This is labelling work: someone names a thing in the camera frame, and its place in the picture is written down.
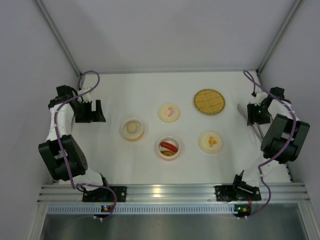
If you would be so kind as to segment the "metal food tongs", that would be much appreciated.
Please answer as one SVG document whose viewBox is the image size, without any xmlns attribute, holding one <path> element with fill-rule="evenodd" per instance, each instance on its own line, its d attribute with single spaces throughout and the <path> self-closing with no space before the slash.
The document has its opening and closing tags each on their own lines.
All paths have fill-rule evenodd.
<svg viewBox="0 0 320 240">
<path fill-rule="evenodd" d="M 244 109 L 242 108 L 242 106 L 239 103 L 237 104 L 237 110 L 238 110 L 239 114 L 244 118 L 244 120 L 246 122 L 248 122 L 248 120 L 249 120 L 248 114 L 244 111 Z M 251 130 L 253 131 L 253 133 L 257 137 L 257 139 L 260 142 L 262 142 L 263 138 L 264 138 L 264 133 L 263 133 L 260 125 L 257 123 L 254 123 L 253 125 L 247 125 L 247 126 L 251 128 Z"/>
</svg>

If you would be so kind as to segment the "white steamed bun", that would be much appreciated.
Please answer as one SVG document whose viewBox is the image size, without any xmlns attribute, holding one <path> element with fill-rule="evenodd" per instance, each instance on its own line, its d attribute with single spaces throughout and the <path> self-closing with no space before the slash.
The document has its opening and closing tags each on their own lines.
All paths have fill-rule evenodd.
<svg viewBox="0 0 320 240">
<path fill-rule="evenodd" d="M 126 125 L 126 130 L 129 134 L 135 134 L 139 130 L 139 126 L 135 121 L 131 121 Z"/>
</svg>

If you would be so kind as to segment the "yellow lunch box bowl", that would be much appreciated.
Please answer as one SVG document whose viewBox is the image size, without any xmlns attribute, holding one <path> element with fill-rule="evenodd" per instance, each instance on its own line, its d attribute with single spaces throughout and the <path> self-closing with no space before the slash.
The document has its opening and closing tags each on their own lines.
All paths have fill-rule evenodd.
<svg viewBox="0 0 320 240">
<path fill-rule="evenodd" d="M 145 133 L 144 125 L 139 119 L 129 118 L 125 120 L 120 128 L 122 136 L 127 141 L 138 141 Z"/>
</svg>

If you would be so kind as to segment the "cream lid orange decoration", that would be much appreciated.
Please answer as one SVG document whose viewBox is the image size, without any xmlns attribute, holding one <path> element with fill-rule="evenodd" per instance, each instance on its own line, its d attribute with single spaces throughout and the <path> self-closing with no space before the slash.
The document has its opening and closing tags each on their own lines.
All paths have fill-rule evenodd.
<svg viewBox="0 0 320 240">
<path fill-rule="evenodd" d="M 215 132 L 204 132 L 198 139 L 200 149 L 207 154 L 215 154 L 223 147 L 222 138 Z"/>
</svg>

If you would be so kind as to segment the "cream lid pink decoration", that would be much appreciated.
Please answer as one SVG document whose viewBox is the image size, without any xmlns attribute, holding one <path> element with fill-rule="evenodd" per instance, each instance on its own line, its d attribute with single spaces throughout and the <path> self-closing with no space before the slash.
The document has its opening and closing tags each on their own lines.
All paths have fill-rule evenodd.
<svg viewBox="0 0 320 240">
<path fill-rule="evenodd" d="M 164 104 L 158 110 L 158 117 L 165 123 L 173 123 L 180 117 L 180 109 L 175 104 Z"/>
</svg>

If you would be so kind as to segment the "red sausage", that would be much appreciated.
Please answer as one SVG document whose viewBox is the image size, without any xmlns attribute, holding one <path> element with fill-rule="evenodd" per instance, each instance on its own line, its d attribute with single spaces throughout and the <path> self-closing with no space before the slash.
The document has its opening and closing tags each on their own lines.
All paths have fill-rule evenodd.
<svg viewBox="0 0 320 240">
<path fill-rule="evenodd" d="M 178 150 L 179 150 L 175 145 L 173 145 L 173 144 L 171 144 L 169 142 L 165 142 L 165 141 L 161 142 L 160 146 L 163 147 L 163 148 L 166 148 L 166 149 L 168 149 L 168 150 L 170 150 L 170 151 L 172 151 L 174 153 L 177 153 Z"/>
</svg>

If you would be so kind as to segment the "orange sausage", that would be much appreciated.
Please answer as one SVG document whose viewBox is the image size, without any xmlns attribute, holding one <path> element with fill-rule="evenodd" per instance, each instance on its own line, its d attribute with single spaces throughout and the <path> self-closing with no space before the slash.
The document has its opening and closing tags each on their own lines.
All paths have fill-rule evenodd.
<svg viewBox="0 0 320 240">
<path fill-rule="evenodd" d="M 163 151 L 161 151 L 160 153 L 161 153 L 162 155 L 166 156 L 166 157 L 172 157 L 172 156 L 175 155 L 174 152 L 168 151 L 168 150 L 163 150 Z"/>
</svg>

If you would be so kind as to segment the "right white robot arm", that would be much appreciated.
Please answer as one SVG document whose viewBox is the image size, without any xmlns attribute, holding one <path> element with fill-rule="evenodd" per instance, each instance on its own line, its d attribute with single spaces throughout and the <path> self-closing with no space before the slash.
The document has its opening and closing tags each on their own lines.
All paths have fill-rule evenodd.
<svg viewBox="0 0 320 240">
<path fill-rule="evenodd" d="M 234 177 L 232 190 L 239 195 L 258 197 L 259 185 L 280 165 L 294 162 L 306 140 L 310 125 L 301 121 L 285 98 L 285 90 L 273 87 L 258 92 L 246 108 L 237 110 L 260 142 L 261 156 Z"/>
</svg>

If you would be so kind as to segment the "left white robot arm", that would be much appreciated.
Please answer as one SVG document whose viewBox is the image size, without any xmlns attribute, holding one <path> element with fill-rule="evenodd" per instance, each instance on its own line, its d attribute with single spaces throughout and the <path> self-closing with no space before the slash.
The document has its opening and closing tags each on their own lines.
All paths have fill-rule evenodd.
<svg viewBox="0 0 320 240">
<path fill-rule="evenodd" d="M 75 123 L 104 123 L 106 119 L 99 99 L 92 101 L 93 88 L 75 90 L 71 86 L 57 87 L 57 96 L 50 100 L 50 129 L 38 151 L 51 177 L 73 183 L 83 193 L 99 186 L 108 186 L 106 178 L 90 169 L 84 152 L 72 136 Z"/>
</svg>

